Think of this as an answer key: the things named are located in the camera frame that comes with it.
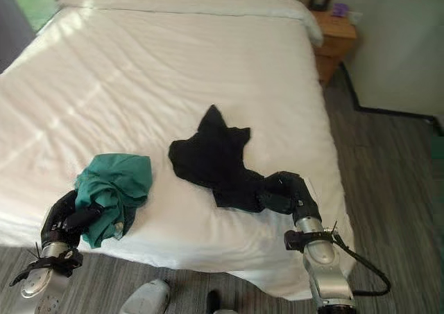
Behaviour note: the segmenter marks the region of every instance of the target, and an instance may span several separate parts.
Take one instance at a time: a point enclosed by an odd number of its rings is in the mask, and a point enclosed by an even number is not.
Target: wooden nightstand
[[[357,36],[355,27],[345,17],[330,16],[328,11],[311,12],[324,34],[322,47],[314,47],[316,66],[322,86],[326,86]]]

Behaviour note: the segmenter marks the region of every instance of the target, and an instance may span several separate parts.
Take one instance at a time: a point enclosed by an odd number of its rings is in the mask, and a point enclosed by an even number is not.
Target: shoe
[[[221,309],[221,298],[216,290],[210,291],[207,295],[207,311],[206,314],[213,314]]]

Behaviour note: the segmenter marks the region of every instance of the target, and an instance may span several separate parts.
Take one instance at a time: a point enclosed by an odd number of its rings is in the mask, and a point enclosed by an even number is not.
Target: purple object
[[[344,3],[335,3],[332,9],[332,16],[345,17],[347,16],[348,6]]]

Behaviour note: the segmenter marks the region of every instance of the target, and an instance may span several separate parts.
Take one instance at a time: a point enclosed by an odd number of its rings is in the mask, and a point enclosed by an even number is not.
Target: mattress
[[[64,8],[0,76],[0,245],[40,241],[45,211],[93,156],[148,155],[154,183],[120,241],[94,252],[157,267],[229,272],[290,300],[311,297],[291,216],[219,209],[175,176],[169,144],[211,104],[251,127],[245,165],[309,179],[324,226],[353,234],[309,39],[294,0],[62,0]],[[84,242],[82,251],[90,251]],[[353,260],[341,253],[345,273]]]

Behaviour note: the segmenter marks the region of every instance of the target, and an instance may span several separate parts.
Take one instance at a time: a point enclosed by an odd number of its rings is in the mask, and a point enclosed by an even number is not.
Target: wall
[[[345,65],[364,107],[444,114],[442,0],[335,0],[362,12]]]
[[[0,0],[0,73],[34,39],[35,34],[15,0]]]

